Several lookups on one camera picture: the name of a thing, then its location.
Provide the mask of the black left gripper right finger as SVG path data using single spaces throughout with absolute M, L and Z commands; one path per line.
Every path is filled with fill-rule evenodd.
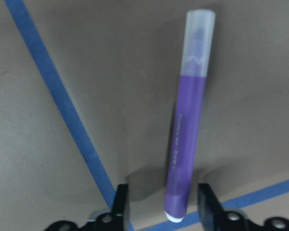
M 198 184 L 197 205 L 199 219 L 205 231 L 226 230 L 226 211 L 209 184 Z

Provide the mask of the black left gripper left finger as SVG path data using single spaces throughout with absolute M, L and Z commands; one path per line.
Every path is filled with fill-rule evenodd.
M 129 185 L 119 184 L 111 209 L 114 231 L 128 231 L 130 228 Z

